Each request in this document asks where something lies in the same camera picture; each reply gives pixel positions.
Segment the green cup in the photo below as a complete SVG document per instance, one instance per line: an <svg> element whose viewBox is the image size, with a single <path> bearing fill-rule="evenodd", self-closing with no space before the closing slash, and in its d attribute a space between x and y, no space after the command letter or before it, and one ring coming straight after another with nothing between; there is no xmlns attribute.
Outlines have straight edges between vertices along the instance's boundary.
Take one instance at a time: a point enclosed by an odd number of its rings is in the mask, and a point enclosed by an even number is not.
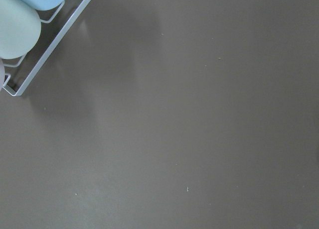
<svg viewBox="0 0 319 229"><path fill-rule="evenodd" d="M21 0L0 0L0 57L14 59L28 53L41 33L38 13Z"/></svg>

